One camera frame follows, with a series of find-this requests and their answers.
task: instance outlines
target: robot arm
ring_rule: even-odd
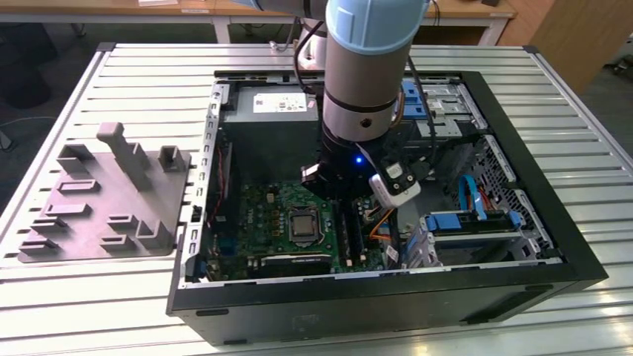
[[[322,147],[301,169],[304,186],[337,200],[373,191],[382,206],[401,205],[420,185],[382,144],[428,0],[233,1],[328,24]]]

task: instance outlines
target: slotted metal table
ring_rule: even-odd
[[[145,151],[197,147],[213,72],[290,69],[253,44],[117,44],[88,65],[0,219],[0,355],[623,355],[633,352],[631,159],[538,54],[521,47],[414,47],[421,70],[481,71],[610,278],[510,320],[473,327],[213,348],[165,315],[174,254],[21,264],[17,247],[60,172],[64,143],[94,151],[98,123]],[[196,169],[189,180],[197,176]],[[192,191],[186,190],[184,200]],[[182,206],[181,219],[190,215]]]

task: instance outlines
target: white sticker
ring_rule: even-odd
[[[182,13],[209,13],[205,9],[181,9]]]
[[[389,258],[397,262],[397,251],[396,249],[392,247],[392,245],[386,246],[386,256],[389,256]]]
[[[428,102],[428,107],[430,109],[444,109],[442,103],[440,101]]]
[[[393,165],[386,167],[385,171],[392,179],[396,179],[400,175],[402,175],[402,167],[398,163],[394,163]]]
[[[253,97],[253,113],[297,113],[308,111],[304,93],[258,93]]]

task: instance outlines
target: desk leg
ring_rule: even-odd
[[[74,36],[84,37],[86,35],[86,24],[70,24],[70,28]]]
[[[228,16],[213,17],[213,27],[216,28],[217,43],[230,43],[228,24],[230,24],[230,19]]]
[[[5,150],[6,148],[9,148],[10,143],[12,143],[10,138],[0,130],[0,148]]]
[[[505,25],[507,24],[507,19],[494,19],[490,21],[487,27],[485,28],[483,35],[478,40],[479,46],[495,46],[498,38],[503,33]]]

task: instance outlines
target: cpu socket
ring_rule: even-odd
[[[289,241],[298,246],[312,245],[318,240],[318,211],[297,209],[289,212]]]

